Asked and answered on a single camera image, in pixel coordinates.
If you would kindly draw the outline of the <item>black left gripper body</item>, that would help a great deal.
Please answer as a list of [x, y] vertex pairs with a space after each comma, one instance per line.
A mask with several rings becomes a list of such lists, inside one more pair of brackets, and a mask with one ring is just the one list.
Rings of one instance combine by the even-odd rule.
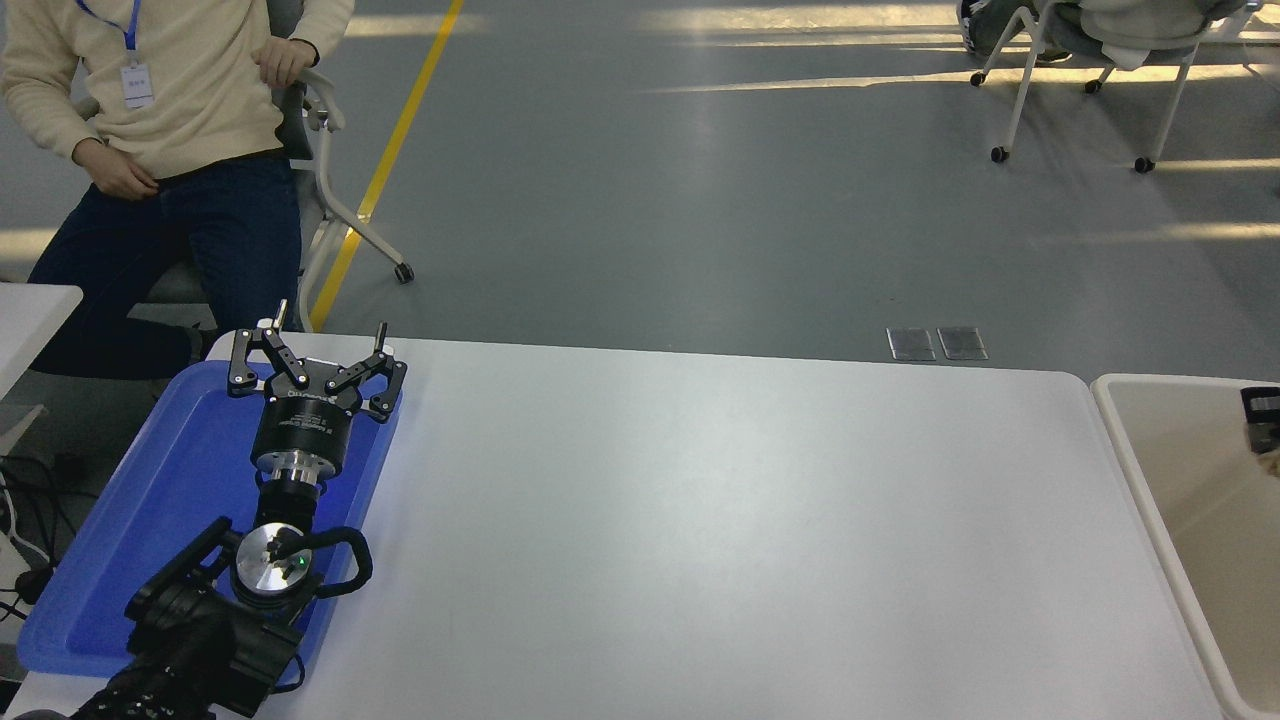
[[257, 469], [274, 469], [287, 457], [307, 455], [325, 469], [342, 469], [352, 437], [355, 414], [364, 397], [356, 386], [329, 392], [330, 383], [351, 375], [351, 369], [314, 359], [303, 361], [308, 378], [294, 386], [284, 372], [266, 380], [262, 416], [250, 452]]

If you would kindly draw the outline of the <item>person's right hand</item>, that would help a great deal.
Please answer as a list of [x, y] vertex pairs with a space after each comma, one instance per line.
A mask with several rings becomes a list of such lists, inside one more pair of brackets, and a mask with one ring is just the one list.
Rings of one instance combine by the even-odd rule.
[[93, 184], [106, 195], [129, 201], [155, 197], [157, 182], [129, 155], [100, 143], [91, 143], [83, 160]]

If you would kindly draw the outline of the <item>person's left hand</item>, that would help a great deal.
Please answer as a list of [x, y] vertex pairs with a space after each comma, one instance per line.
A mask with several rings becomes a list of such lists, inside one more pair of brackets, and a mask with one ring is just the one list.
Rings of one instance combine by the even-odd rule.
[[293, 85], [303, 70], [317, 63], [319, 53], [310, 42], [300, 38], [269, 36], [250, 54], [259, 68], [259, 78], [271, 88]]

